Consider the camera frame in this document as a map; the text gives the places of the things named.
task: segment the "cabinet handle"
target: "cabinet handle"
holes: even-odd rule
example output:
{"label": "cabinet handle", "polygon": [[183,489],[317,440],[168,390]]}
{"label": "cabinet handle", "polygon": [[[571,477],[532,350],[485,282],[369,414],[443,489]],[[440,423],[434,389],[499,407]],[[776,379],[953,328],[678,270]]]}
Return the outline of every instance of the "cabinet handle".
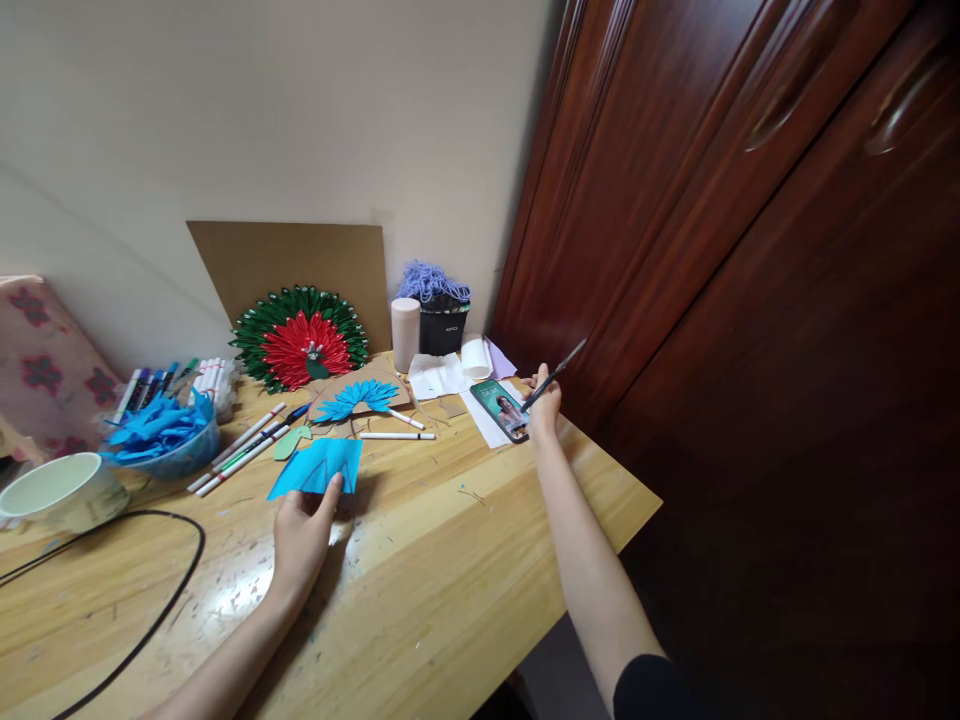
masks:
{"label": "cabinet handle", "polygon": [[827,0],[820,6],[799,41],[801,49],[793,66],[750,131],[745,152],[765,145],[786,124],[859,10],[859,0]]}
{"label": "cabinet handle", "polygon": [[883,155],[893,150],[924,110],[936,101],[940,95],[938,88],[942,86],[934,81],[954,66],[947,44],[944,39],[928,49],[883,99],[863,143],[867,155]]}

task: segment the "black cable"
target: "black cable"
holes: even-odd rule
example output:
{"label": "black cable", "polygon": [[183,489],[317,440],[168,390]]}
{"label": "black cable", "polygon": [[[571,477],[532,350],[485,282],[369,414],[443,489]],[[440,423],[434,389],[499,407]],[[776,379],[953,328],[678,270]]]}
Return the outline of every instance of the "black cable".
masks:
{"label": "black cable", "polygon": [[167,615],[169,615],[170,611],[173,610],[173,606],[176,605],[177,600],[180,598],[180,595],[183,593],[183,589],[187,586],[187,583],[190,582],[190,576],[193,575],[193,571],[197,569],[197,565],[200,562],[200,556],[203,555],[203,546],[207,542],[207,534],[203,531],[203,528],[200,526],[200,523],[198,523],[196,520],[192,520],[191,518],[185,517],[184,515],[178,515],[177,513],[167,512],[166,510],[133,510],[132,512],[128,512],[128,513],[125,513],[124,515],[119,515],[113,518],[112,520],[108,520],[103,525],[98,525],[92,530],[87,530],[85,533],[81,535],[77,535],[75,538],[71,538],[70,540],[65,542],[63,545],[52,548],[48,552],[45,552],[43,555],[40,555],[39,557],[34,558],[30,562],[24,563],[20,567],[14,570],[11,570],[10,572],[5,573],[3,575],[0,575],[0,587],[3,587],[7,583],[10,583],[16,580],[18,577],[22,577],[23,575],[26,575],[30,570],[33,570],[35,567],[45,563],[50,558],[56,555],[59,555],[68,547],[70,547],[75,543],[80,542],[84,538],[89,537],[95,533],[98,533],[104,528],[109,527],[110,525],[113,525],[116,522],[120,522],[121,520],[126,520],[127,518],[138,517],[140,515],[162,515],[164,517],[171,517],[174,520],[183,520],[184,522],[190,523],[191,525],[193,525],[194,528],[196,528],[197,533],[199,535],[197,538],[197,552],[194,554],[193,560],[190,563],[190,567],[187,569],[187,572],[184,574],[183,579],[180,581],[180,585],[177,587],[176,591],[173,593],[173,597],[170,598],[170,601],[167,603],[167,606],[163,608],[163,611],[160,613],[157,619],[153,622],[153,625],[151,625],[150,629],[147,630],[147,634],[140,639],[140,642],[138,642],[136,646],[133,648],[133,650],[131,650],[127,654],[127,656],[120,661],[120,664],[117,665],[117,667],[115,667],[109,675],[107,675],[106,679],[104,679],[103,682],[101,682],[93,690],[91,690],[82,698],[80,698],[73,705],[71,705],[66,710],[61,712],[59,715],[54,717],[53,720],[62,720],[63,718],[70,717],[77,710],[82,708],[84,705],[86,705],[95,697],[97,697],[97,695],[99,695],[104,690],[106,690],[107,687],[110,685],[110,683],[116,680],[117,677],[120,675],[120,673],[122,673],[124,670],[127,669],[127,666],[131,662],[133,662],[133,659],[140,653],[141,650],[143,650],[144,646],[148,642],[150,642],[150,638],[152,638],[154,633],[156,633],[157,630],[160,629],[160,626],[163,624],[163,621],[167,619]]}

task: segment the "cabinet door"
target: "cabinet door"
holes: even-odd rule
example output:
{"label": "cabinet door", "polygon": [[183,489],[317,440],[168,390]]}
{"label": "cabinet door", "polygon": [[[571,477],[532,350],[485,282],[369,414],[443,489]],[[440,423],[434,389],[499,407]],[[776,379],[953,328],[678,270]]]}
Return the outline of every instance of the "cabinet door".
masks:
{"label": "cabinet door", "polygon": [[[742,54],[721,90],[735,96],[716,104],[714,112],[729,109],[692,175],[664,177],[672,186],[635,228],[636,245],[581,360],[605,371],[582,373],[566,393],[578,424],[592,430],[608,416],[910,5],[824,0],[784,7],[765,45]],[[761,14],[755,35],[764,35],[764,21]]]}
{"label": "cabinet door", "polygon": [[677,652],[751,658],[729,679],[754,697],[779,684],[785,716],[929,717],[953,692],[918,669],[960,638],[946,18],[898,36],[601,434],[664,499],[661,552],[678,551],[646,579]]}
{"label": "cabinet door", "polygon": [[590,337],[574,422],[622,397],[910,5],[571,3],[491,335],[524,371]]}
{"label": "cabinet door", "polygon": [[491,329],[522,370],[559,361],[593,329],[665,178],[689,174],[763,6],[568,5]]}

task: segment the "red flower pattern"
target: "red flower pattern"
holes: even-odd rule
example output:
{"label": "red flower pattern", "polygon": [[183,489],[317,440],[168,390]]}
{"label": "red flower pattern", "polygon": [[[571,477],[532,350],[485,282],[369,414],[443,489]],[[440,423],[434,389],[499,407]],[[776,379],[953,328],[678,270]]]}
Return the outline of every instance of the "red flower pattern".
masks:
{"label": "red flower pattern", "polygon": [[18,295],[9,295],[10,304],[19,309],[27,322],[34,327],[40,327],[45,322],[50,322],[50,316],[47,315],[43,300],[34,297],[26,288],[20,288]]}
{"label": "red flower pattern", "polygon": [[93,393],[93,399],[100,407],[113,407],[117,403],[117,394],[113,391],[116,382],[100,368],[93,369],[93,377],[86,385]]}
{"label": "red flower pattern", "polygon": [[321,362],[331,375],[342,375],[353,367],[343,335],[338,334],[337,326],[324,320],[320,313],[314,313],[307,321],[301,310],[287,320],[286,325],[278,325],[274,332],[264,334],[264,338],[267,341],[261,347],[267,352],[266,362],[280,382],[291,390],[303,387],[311,380],[304,352],[311,340],[320,348]]}
{"label": "red flower pattern", "polygon": [[32,388],[44,387],[52,397],[57,396],[63,373],[53,364],[49,355],[23,359],[23,381]]}

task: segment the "string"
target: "string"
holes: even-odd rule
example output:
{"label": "string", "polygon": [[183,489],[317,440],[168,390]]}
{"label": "string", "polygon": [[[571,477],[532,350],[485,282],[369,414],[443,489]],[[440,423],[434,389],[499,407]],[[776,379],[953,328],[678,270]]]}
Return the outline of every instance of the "string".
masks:
{"label": "string", "polygon": [[197,535],[198,535],[197,551],[194,553],[193,560],[190,562],[190,567],[187,568],[187,572],[184,573],[183,578],[180,580],[180,585],[177,586],[177,589],[174,591],[173,596],[167,602],[166,607],[163,608],[163,611],[160,613],[157,619],[154,620],[153,625],[150,626],[150,629],[147,630],[146,634],[142,638],[140,638],[140,641],[134,646],[133,650],[131,650],[127,654],[127,656],[120,661],[120,664],[117,665],[117,667],[115,667],[109,675],[107,675],[107,677],[103,680],[103,682],[97,685],[93,690],[88,692],[82,698],[77,700],[77,702],[75,702],[73,705],[68,707],[66,710],[56,715],[53,718],[53,720],[64,720],[64,718],[70,717],[75,712],[77,712],[77,710],[80,710],[82,707],[87,705],[91,700],[97,697],[97,695],[99,695],[104,690],[106,690],[107,687],[110,686],[110,683],[116,680],[117,677],[119,677],[120,673],[122,673],[124,670],[127,669],[127,666],[130,665],[131,662],[133,662],[133,659],[137,655],[139,655],[140,651],[143,650],[143,648],[146,646],[148,642],[150,642],[150,638],[152,638],[154,634],[157,632],[157,630],[160,629],[160,626],[163,625],[163,621],[167,619],[167,616],[170,614],[170,611],[173,610],[174,605],[176,605],[177,600],[180,599],[180,595],[183,593],[183,589],[187,586],[187,583],[190,581],[190,577],[193,575],[193,571],[197,569],[197,565],[200,563],[200,556],[203,555],[203,546],[206,544],[207,534],[203,531],[203,527],[201,527],[200,523],[184,515],[178,515],[177,513],[167,512],[166,510],[133,510],[124,515],[119,515],[118,517],[115,517],[112,520],[108,520],[103,525],[98,525],[97,527],[91,530],[87,530],[85,533],[77,535],[75,538],[71,538],[64,544],[58,545],[57,547],[45,553],[42,553],[39,557],[36,557],[33,560],[30,560],[29,562],[24,563],[20,567],[14,568],[10,572],[0,575],[0,587],[3,587],[8,583],[13,582],[17,578],[23,577],[31,570],[39,567],[50,558],[59,555],[68,547],[80,542],[84,538],[90,537],[91,535],[100,532],[104,528],[110,527],[116,522],[120,522],[121,520],[126,520],[127,518],[137,517],[140,515],[161,515],[164,517],[173,518],[174,520],[182,520],[183,522],[189,523],[197,531]]}
{"label": "string", "polygon": [[439,265],[429,265],[419,260],[407,263],[403,271],[403,283],[397,297],[412,297],[428,302],[438,295],[449,295],[460,302],[470,300],[470,286],[451,280]]}

